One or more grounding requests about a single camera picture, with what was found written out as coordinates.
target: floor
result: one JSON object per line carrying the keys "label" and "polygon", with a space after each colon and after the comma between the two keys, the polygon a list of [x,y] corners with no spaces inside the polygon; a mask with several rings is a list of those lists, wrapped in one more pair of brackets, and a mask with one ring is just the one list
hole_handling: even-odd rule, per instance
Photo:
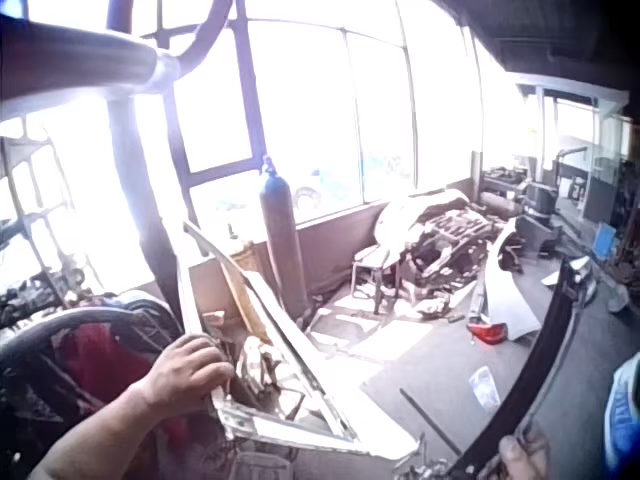
{"label": "floor", "polygon": [[[557,260],[524,260],[516,283],[539,319],[551,291],[540,279],[555,271]],[[399,299],[373,315],[367,286],[352,298],[345,288],[319,311],[309,337],[336,375],[360,385],[385,412],[415,438],[425,433],[428,455],[455,455],[400,395],[404,388],[464,450],[490,420],[469,386],[469,377],[488,366],[502,398],[525,362],[530,342],[497,346],[472,342],[465,322],[421,321]],[[466,311],[467,297],[459,305]],[[538,422],[551,442],[551,478],[600,478],[602,422],[616,367],[640,346],[639,319],[614,317],[606,309],[607,291],[599,285],[586,308],[565,363],[542,405]],[[337,453],[301,451],[298,479],[390,479],[390,462]]]}

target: plastic bag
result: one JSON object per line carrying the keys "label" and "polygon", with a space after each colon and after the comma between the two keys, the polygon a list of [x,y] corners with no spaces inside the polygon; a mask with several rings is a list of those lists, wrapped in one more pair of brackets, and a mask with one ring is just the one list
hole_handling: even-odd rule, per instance
{"label": "plastic bag", "polygon": [[493,380],[493,375],[489,367],[486,365],[479,368],[471,378],[469,379],[469,385],[473,390],[474,395],[480,402],[480,405],[488,412],[495,413],[500,406],[501,400],[498,395],[498,389],[496,383]]}

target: red tail light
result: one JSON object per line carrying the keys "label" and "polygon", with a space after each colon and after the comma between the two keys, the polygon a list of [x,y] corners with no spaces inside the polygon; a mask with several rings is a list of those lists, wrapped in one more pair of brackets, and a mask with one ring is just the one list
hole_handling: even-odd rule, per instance
{"label": "red tail light", "polygon": [[507,325],[505,323],[496,323],[495,325],[469,323],[467,324],[467,329],[474,337],[478,337],[489,345],[497,345],[507,338]]}

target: gas bottle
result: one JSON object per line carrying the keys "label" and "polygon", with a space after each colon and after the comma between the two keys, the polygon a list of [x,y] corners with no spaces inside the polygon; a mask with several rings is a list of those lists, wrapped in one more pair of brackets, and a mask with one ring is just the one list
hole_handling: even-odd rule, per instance
{"label": "gas bottle", "polygon": [[289,184],[268,155],[263,158],[260,204],[280,303],[294,320],[309,307]]}

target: human hand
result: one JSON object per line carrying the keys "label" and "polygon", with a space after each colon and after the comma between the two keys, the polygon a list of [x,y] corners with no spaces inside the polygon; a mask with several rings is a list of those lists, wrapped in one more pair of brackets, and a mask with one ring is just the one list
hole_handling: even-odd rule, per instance
{"label": "human hand", "polygon": [[500,440],[499,455],[478,475],[488,480],[546,480],[549,478],[549,442],[535,424],[525,429],[521,445],[508,435]]}
{"label": "human hand", "polygon": [[158,421],[202,410],[204,399],[233,376],[233,366],[207,335],[184,335],[130,388]]}

